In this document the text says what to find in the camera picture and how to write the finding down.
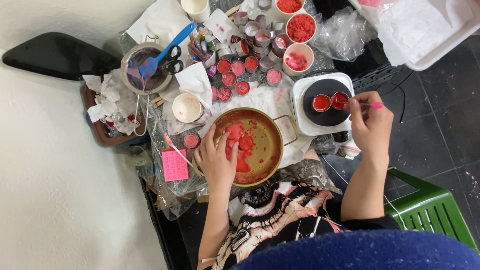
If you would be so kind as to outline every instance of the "pot handle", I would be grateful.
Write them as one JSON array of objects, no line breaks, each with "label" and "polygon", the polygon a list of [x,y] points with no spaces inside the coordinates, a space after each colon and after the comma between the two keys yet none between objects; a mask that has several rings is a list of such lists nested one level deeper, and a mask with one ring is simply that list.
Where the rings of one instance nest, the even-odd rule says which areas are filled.
[{"label": "pot handle", "polygon": [[299,127],[297,126],[297,123],[295,123],[295,121],[293,120],[293,118],[290,116],[290,115],[282,115],[280,117],[277,117],[275,119],[273,119],[273,121],[277,120],[277,119],[280,119],[280,118],[283,118],[283,117],[288,117],[288,119],[290,120],[290,124],[292,124],[292,127],[293,127],[293,131],[295,132],[295,139],[289,143],[286,143],[284,144],[283,146],[287,146],[291,143],[293,143],[294,141],[296,141],[298,138],[299,138]]},{"label": "pot handle", "polygon": [[197,162],[195,162],[195,157],[192,158],[192,165],[195,173],[200,177],[204,177],[204,174],[198,169]]}]

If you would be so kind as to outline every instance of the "black burner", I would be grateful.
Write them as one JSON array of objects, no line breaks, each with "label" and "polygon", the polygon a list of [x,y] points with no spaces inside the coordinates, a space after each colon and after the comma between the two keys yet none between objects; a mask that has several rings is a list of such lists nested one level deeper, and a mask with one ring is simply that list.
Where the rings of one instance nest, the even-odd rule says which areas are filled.
[{"label": "black burner", "polygon": [[350,115],[349,110],[336,110],[330,107],[327,111],[317,112],[312,106],[315,96],[323,94],[331,98],[336,92],[344,92],[349,98],[352,97],[348,87],[337,80],[324,79],[313,83],[303,96],[303,111],[308,119],[320,126],[336,126],[343,123]]}]

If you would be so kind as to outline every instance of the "hand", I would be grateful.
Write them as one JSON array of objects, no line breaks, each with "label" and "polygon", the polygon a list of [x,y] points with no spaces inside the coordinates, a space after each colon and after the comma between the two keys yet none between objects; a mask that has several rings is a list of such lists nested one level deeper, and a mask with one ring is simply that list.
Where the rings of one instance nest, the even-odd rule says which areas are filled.
[{"label": "hand", "polygon": [[230,132],[225,132],[220,137],[218,146],[215,149],[213,142],[215,127],[215,124],[210,127],[205,138],[200,143],[200,147],[195,150],[195,160],[204,172],[210,195],[229,195],[233,179],[235,178],[235,172],[237,170],[239,143],[236,142],[233,145],[232,154],[230,155],[230,160],[228,160],[225,154],[225,147]]},{"label": "hand", "polygon": [[348,100],[351,112],[352,136],[362,150],[363,157],[386,161],[388,163],[388,145],[392,130],[393,113],[383,106],[375,109],[362,103],[382,102],[378,92],[364,92]]}]

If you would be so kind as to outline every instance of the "blue knit fabric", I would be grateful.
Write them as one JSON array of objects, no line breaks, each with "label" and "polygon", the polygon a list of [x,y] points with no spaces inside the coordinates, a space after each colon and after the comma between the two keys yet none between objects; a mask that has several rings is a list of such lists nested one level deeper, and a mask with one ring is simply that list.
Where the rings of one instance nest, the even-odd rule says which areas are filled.
[{"label": "blue knit fabric", "polygon": [[480,270],[480,257],[448,236],[371,230],[329,233],[280,244],[231,270]]}]

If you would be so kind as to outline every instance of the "white wall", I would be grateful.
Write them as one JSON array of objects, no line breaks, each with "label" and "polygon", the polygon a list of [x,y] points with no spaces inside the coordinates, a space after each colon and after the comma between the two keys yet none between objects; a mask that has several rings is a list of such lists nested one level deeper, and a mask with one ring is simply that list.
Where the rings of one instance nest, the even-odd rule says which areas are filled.
[{"label": "white wall", "polygon": [[0,63],[0,269],[166,269],[138,178],[96,144],[80,86]]},{"label": "white wall", "polygon": [[46,32],[62,32],[120,52],[119,31],[155,0],[0,0],[0,49]]}]

